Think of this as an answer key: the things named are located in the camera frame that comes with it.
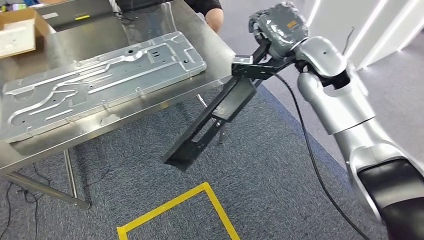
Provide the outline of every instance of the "black shirt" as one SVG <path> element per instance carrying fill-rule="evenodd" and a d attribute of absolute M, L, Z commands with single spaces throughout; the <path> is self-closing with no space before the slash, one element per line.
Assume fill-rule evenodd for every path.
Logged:
<path fill-rule="evenodd" d="M 171 0 L 116 0 L 125 13 L 132 10 L 169 2 Z M 184 0 L 196 13 L 206 15 L 211 9 L 222 9 L 219 0 Z"/>
<path fill-rule="evenodd" d="M 219 0 L 184 0 L 196 13 L 206 15 L 212 9 L 222 9 Z"/>

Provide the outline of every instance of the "embossed metal plate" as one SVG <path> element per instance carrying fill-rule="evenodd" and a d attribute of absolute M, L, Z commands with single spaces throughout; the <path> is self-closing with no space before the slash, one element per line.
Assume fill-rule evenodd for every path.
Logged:
<path fill-rule="evenodd" d="M 21 141 L 197 75 L 206 63 L 181 32 L 3 87 L 0 138 Z"/>

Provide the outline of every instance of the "stainless steel table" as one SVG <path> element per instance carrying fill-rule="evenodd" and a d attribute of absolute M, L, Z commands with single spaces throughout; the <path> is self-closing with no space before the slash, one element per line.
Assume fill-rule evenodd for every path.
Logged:
<path fill-rule="evenodd" d="M 174 0 L 129 14 L 128 18 L 134 20 L 124 25 L 115 16 L 103 17 L 51 34 L 45 39 L 42 50 L 0 59 L 0 87 L 14 79 L 92 58 L 175 30 L 181 31 L 201 54 L 207 63 L 206 71 L 29 139 L 11 144 L 0 142 L 0 175 L 23 187 L 88 208 L 88 202 L 77 198 L 68 148 L 187 98 L 197 95 L 201 99 L 199 93 L 229 80 L 234 52 L 183 0 Z M 65 155 L 71 195 L 15 172 L 25 165 L 61 151 Z"/>

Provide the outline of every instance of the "led light strip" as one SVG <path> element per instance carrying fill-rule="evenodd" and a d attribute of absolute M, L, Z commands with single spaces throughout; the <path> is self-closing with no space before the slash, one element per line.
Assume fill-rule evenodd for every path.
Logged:
<path fill-rule="evenodd" d="M 378 2 L 377 6 L 374 8 L 371 15 L 366 20 L 365 24 L 363 25 L 362 29 L 360 30 L 358 36 L 355 38 L 352 45 L 347 50 L 346 55 L 345 55 L 346 58 L 349 58 L 352 55 L 352 53 L 357 48 L 357 46 L 360 43 L 360 41 L 362 40 L 362 38 L 364 38 L 368 29 L 370 29 L 371 24 L 376 20 L 377 16 L 380 14 L 380 12 L 382 11 L 383 7 L 386 5 L 387 2 L 388 2 L 388 0 L 380 0 Z"/>
<path fill-rule="evenodd" d="M 368 65 L 370 65 L 371 61 L 376 57 L 376 55 L 380 52 L 382 47 L 387 43 L 387 41 L 392 37 L 392 35 L 395 33 L 396 29 L 401 25 L 401 23 L 405 20 L 405 18 L 408 16 L 408 14 L 414 9 L 414 7 L 417 5 L 419 0 L 410 0 L 408 4 L 403 8 L 403 10 L 400 12 L 398 17 L 394 20 L 395 23 L 392 25 L 389 31 L 387 31 L 387 34 L 384 35 L 384 38 L 379 41 L 377 47 L 372 50 L 362 61 L 362 63 L 359 65 L 359 68 L 366 68 Z"/>
<path fill-rule="evenodd" d="M 315 4 L 313 5 L 312 11 L 310 12 L 309 18 L 307 20 L 306 25 L 309 27 L 312 24 L 315 16 L 317 15 L 318 8 L 320 7 L 321 0 L 315 0 Z"/>
<path fill-rule="evenodd" d="M 412 41 L 412 39 L 418 34 L 418 32 L 423 28 L 423 26 L 424 26 L 424 17 L 421 19 L 419 24 L 413 29 L 411 34 L 405 39 L 405 41 L 402 42 L 402 44 L 399 46 L 397 51 L 400 52 L 402 49 L 404 49 L 404 47 L 406 47 Z"/>

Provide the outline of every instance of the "electrical wire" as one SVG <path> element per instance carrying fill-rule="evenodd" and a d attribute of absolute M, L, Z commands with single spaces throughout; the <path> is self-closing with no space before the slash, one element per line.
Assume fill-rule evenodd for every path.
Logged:
<path fill-rule="evenodd" d="M 42 175 L 41 173 L 38 172 L 38 168 L 37 168 L 37 166 L 36 166 L 35 163 L 32 164 L 32 167 L 34 168 L 35 174 L 37 174 L 37 176 L 39 176 L 40 178 L 45 179 L 47 181 L 48 186 L 50 186 L 51 180 L 48 177 L 45 177 L 44 175 Z M 10 192 L 10 190 L 12 188 L 12 185 L 16 185 L 16 186 L 20 187 L 20 190 L 18 190 L 17 192 L 18 193 L 23 193 L 23 197 L 24 197 L 26 203 L 28 203 L 28 204 L 35 204 L 35 211 L 34 211 L 35 240 L 37 240 L 37 236 L 38 236 L 38 218 L 37 218 L 37 213 L 38 213 L 38 209 L 39 209 L 39 200 L 44 195 L 44 193 L 42 193 L 39 197 L 36 197 L 36 195 L 34 193 L 32 193 L 29 190 L 23 188 L 19 184 L 16 184 L 16 183 L 13 183 L 13 182 L 10 182 L 9 187 L 7 188 L 7 191 L 6 191 L 6 200 L 7 200 L 7 204 L 8 204 L 8 207 L 9 207 L 9 213 L 8 213 L 8 217 L 7 217 L 7 225 L 6 225 L 6 228 L 3 230 L 3 232 L 0 235 L 0 240 L 3 238 L 3 235 L 5 234 L 5 232 L 7 231 L 7 229 L 9 228 L 9 226 L 11 224 L 12 207 L 11 207 L 11 200 L 10 200 L 10 197 L 9 197 L 9 192 Z M 28 199 L 28 195 L 30 195 L 33 198 L 33 200 Z"/>
<path fill-rule="evenodd" d="M 99 180 L 94 181 L 94 182 L 92 182 L 92 183 L 90 183 L 90 184 L 85 185 L 85 186 L 84 186 L 84 188 L 88 188 L 89 186 L 91 186 L 91 185 L 93 185 L 93 184 L 99 183 L 100 181 L 102 181 L 102 180 L 106 177 L 106 175 L 107 175 L 110 171 L 111 171 L 111 165 L 109 165 L 109 166 L 107 167 L 106 172 L 104 172 L 104 173 L 103 173 L 103 175 L 100 177 L 100 179 L 99 179 Z"/>
<path fill-rule="evenodd" d="M 7 205 L 9 206 L 9 215 L 7 217 L 6 228 L 3 230 L 3 232 L 0 235 L 0 240 L 3 238 L 3 235 L 6 233 L 9 226 L 11 225 L 12 207 L 11 207 L 11 200 L 9 199 L 9 192 L 11 191 L 12 184 L 13 182 L 10 182 L 9 187 L 7 188 L 7 191 L 6 191 L 6 200 L 7 200 Z"/>
<path fill-rule="evenodd" d="M 291 97 L 293 98 L 294 105 L 296 106 L 297 114 L 299 115 L 300 125 L 302 126 L 303 135 L 306 141 L 306 147 L 309 152 L 310 160 L 312 161 L 313 169 L 315 170 L 316 177 L 318 178 L 319 184 L 321 185 L 322 190 L 324 191 L 325 195 L 327 195 L 327 198 L 330 200 L 330 202 L 333 204 L 335 209 L 340 213 L 340 215 L 346 220 L 346 222 L 352 226 L 353 229 L 365 240 L 370 240 L 365 233 L 363 233 L 350 219 L 346 214 L 343 212 L 343 210 L 339 207 L 339 205 L 334 201 L 333 197 L 327 190 L 326 185 L 324 184 L 323 179 L 321 178 L 320 171 L 318 170 L 318 166 L 314 157 L 314 153 L 312 152 L 311 143 L 309 141 L 308 132 L 305 127 L 305 123 L 302 117 L 301 109 L 299 108 L 298 100 L 296 99 L 295 93 L 293 92 L 292 88 L 289 86 L 289 84 L 286 82 L 286 80 L 283 79 L 280 75 L 276 73 L 272 73 L 275 77 L 277 77 L 284 85 L 287 87 L 288 91 L 291 94 Z"/>
<path fill-rule="evenodd" d="M 122 13 L 122 12 L 119 12 L 119 11 L 114 11 L 113 12 L 114 14 L 115 14 L 115 16 L 119 19 L 119 20 L 121 20 L 121 22 L 123 23 L 123 24 L 125 24 L 125 25 L 128 25 L 128 24 L 130 24 L 132 21 L 134 21 L 134 20 L 136 20 L 136 18 L 135 17 L 132 17 L 132 18 L 130 18 L 130 17 L 128 17 L 127 15 L 127 12 L 126 13 Z"/>
<path fill-rule="evenodd" d="M 351 31 L 350 31 L 350 33 L 349 33 L 349 35 L 347 35 L 347 38 L 346 38 L 346 44 L 344 45 L 343 52 L 341 52 L 341 55 L 343 55 L 343 56 L 345 55 L 346 50 L 348 49 L 349 41 L 350 41 L 351 36 L 352 36 L 352 34 L 354 33 L 354 31 L 355 31 L 355 27 L 353 26 L 353 27 L 352 27 L 352 30 L 351 30 Z"/>

